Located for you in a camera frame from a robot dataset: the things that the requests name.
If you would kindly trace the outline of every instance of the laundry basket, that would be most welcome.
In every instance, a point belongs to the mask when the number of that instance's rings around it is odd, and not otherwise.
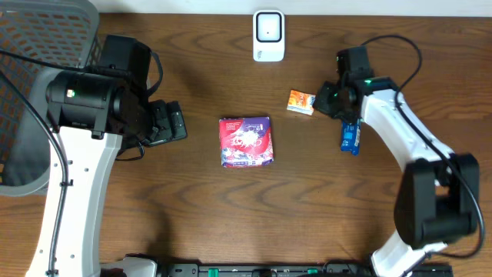
[[[98,25],[98,11],[87,0],[0,0],[0,48],[43,62],[95,64],[101,50]],[[46,120],[47,76],[57,69],[0,54],[0,70]],[[0,195],[45,192],[49,156],[41,127],[0,81]]]

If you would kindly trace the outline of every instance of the green connector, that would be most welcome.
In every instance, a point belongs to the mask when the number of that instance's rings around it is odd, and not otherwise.
[[[209,269],[208,277],[218,277],[218,269]]]

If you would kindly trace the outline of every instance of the white wall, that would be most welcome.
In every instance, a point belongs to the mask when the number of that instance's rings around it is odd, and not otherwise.
[[[492,16],[492,0],[89,0],[100,12],[252,15],[277,8],[286,15]]]

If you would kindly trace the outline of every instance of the perforated basket side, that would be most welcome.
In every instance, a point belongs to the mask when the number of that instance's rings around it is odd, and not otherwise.
[[[0,47],[44,62],[83,67],[97,61],[98,24],[97,10],[85,0],[0,1]],[[0,70],[44,116],[44,92],[32,86],[46,68],[0,55]],[[0,195],[25,195],[48,183],[48,140],[2,82],[0,171]]]

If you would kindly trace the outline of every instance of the wooden table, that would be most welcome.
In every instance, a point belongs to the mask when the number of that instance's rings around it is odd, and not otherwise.
[[[404,94],[427,127],[455,152],[480,163],[480,203],[492,232],[492,20],[288,16],[282,62],[254,62],[251,16],[102,15],[100,34],[136,37],[161,57],[165,78],[152,99],[179,100],[184,141],[117,162],[101,227],[103,262],[147,252],[165,261],[203,263],[362,259],[394,231],[401,171],[368,126],[361,153],[340,151],[341,123],[287,111],[291,88],[316,93],[337,80],[336,52],[375,35],[398,33],[421,47],[424,65]],[[416,56],[395,40],[369,47],[378,75],[401,83]],[[157,79],[152,68],[150,78]],[[268,115],[275,161],[223,169],[218,120]],[[45,198],[0,201],[0,275],[28,269]],[[476,236],[448,251],[472,249]],[[453,260],[456,276],[489,276],[492,243],[471,260]],[[433,261],[446,261],[435,258]]]

